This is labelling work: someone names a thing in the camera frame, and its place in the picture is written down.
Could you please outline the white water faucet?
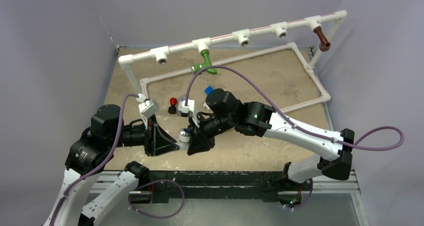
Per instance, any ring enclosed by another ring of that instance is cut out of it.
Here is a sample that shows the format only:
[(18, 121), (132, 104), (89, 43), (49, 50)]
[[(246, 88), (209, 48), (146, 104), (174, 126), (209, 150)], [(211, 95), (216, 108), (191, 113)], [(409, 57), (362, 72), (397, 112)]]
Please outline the white water faucet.
[(176, 144), (180, 150), (187, 150), (189, 148), (191, 141), (191, 136), (187, 128), (181, 128), (179, 130), (178, 138)]

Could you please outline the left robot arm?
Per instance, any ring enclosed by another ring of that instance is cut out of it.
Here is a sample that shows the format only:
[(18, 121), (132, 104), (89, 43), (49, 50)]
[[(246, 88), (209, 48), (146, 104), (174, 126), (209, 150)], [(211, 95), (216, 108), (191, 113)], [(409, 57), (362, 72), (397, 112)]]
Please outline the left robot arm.
[(149, 169), (133, 161), (128, 163), (117, 179), (91, 202), (87, 202), (116, 146), (144, 146), (148, 156), (159, 156), (179, 150), (177, 141), (158, 126), (154, 117), (148, 126), (124, 125), (121, 108), (115, 104), (101, 106), (90, 120), (90, 126), (70, 147), (65, 161), (64, 178), (46, 226), (99, 226), (107, 214), (130, 191), (142, 191), (149, 185)]

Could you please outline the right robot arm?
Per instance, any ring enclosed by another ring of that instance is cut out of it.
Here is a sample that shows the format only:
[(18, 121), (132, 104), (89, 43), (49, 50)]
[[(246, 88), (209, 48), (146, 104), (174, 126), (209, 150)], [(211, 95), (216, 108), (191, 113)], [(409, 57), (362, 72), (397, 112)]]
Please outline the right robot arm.
[(189, 121), (189, 156), (211, 150), (216, 136), (234, 129), (245, 136), (278, 139), (314, 153), (300, 162), (285, 164), (280, 182), (288, 190), (318, 176), (339, 181), (350, 177), (352, 150), (343, 144), (354, 135), (351, 130), (346, 129), (347, 137), (344, 137), (341, 132), (288, 118), (270, 105), (257, 101), (243, 103), (221, 88), (209, 93), (205, 102), (212, 111), (208, 118), (204, 117), (205, 112), (196, 110), (192, 99), (180, 102), (177, 107)]

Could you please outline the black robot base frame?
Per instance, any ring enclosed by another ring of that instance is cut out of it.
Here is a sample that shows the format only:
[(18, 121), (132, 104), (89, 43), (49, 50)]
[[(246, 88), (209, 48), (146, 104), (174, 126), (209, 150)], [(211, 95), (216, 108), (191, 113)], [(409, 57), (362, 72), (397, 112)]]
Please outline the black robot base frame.
[(289, 206), (302, 203), (302, 193), (310, 192), (313, 180), (289, 180), (288, 166), (283, 171), (172, 171), (149, 170), (133, 161), (124, 171), (134, 173), (141, 191), (150, 194), (155, 204), (170, 199), (262, 200)]

